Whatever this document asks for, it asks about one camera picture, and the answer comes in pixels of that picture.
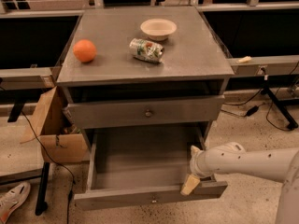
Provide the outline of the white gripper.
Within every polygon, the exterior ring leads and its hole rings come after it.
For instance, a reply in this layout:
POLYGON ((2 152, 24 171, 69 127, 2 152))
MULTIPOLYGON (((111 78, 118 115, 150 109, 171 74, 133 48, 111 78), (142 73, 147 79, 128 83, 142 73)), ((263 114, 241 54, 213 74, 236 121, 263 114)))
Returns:
POLYGON ((208 155, 209 151, 203 151, 196 146, 191 146, 190 170, 192 173, 186 175, 180 191, 182 195, 190 195, 199 185, 200 178, 206 178, 213 175, 212 169, 208 165, 208 155))

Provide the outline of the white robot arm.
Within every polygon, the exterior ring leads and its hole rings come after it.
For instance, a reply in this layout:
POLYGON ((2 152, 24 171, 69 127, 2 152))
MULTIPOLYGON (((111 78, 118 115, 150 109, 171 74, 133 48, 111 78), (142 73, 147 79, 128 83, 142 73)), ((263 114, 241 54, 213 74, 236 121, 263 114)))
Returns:
POLYGON ((242 174, 282 183, 275 224, 299 224, 299 148, 247 152, 237 142, 208 150, 191 146, 191 172, 182 195, 189 195, 201 178, 242 174))

